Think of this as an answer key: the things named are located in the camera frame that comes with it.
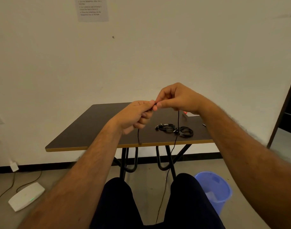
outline dark brown tabletop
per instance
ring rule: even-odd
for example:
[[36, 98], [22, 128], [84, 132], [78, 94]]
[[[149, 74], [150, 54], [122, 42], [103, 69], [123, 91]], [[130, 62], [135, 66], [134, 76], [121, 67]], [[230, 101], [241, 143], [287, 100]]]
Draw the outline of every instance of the dark brown tabletop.
[[[60, 135], [46, 146], [47, 152], [86, 150], [94, 141], [103, 126], [125, 108], [129, 103], [94, 104], [87, 109], [78, 119], [69, 125]], [[155, 130], [159, 124], [174, 124], [177, 127], [178, 112], [171, 108], [159, 109], [154, 112], [150, 123], [139, 131], [138, 144], [137, 129], [128, 135], [123, 135], [118, 148], [174, 145], [176, 135]], [[179, 112], [179, 126], [186, 126], [193, 130], [190, 138], [178, 136], [176, 145], [212, 143], [213, 140], [203, 125], [200, 116], [188, 117]]]

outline person's right arm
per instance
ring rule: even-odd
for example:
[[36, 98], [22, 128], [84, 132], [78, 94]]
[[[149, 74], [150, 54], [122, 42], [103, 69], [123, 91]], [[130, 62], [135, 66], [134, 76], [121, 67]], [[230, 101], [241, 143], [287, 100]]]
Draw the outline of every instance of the person's right arm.
[[250, 205], [271, 228], [291, 228], [291, 165], [256, 141], [221, 108], [176, 83], [161, 90], [158, 108], [199, 114]]

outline blue trash can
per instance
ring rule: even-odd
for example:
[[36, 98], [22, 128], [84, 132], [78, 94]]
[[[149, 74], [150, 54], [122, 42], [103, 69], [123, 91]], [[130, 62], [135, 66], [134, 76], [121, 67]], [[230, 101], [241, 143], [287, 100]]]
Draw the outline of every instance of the blue trash can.
[[225, 202], [232, 196], [228, 183], [216, 173], [204, 171], [194, 176], [206, 193], [213, 208], [220, 215]]

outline black trousers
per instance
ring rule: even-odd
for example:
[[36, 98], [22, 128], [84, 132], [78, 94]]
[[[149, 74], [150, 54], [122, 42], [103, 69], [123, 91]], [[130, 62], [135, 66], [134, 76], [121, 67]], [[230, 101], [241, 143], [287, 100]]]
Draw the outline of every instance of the black trousers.
[[220, 229], [224, 226], [198, 181], [181, 173], [171, 184], [163, 223], [152, 226], [143, 225], [129, 185], [121, 178], [109, 180], [90, 224], [90, 229], [98, 228]]

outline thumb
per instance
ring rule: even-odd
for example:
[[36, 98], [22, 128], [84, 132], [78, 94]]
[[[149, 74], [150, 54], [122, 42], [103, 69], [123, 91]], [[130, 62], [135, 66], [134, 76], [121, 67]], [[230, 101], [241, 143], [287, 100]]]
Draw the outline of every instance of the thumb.
[[150, 110], [155, 104], [155, 101], [154, 100], [151, 100], [151, 101], [148, 101], [142, 105], [139, 105], [138, 106], [138, 109], [140, 111], [140, 114], [147, 111], [147, 110]]
[[157, 103], [157, 108], [178, 108], [177, 100], [175, 98], [162, 100]]

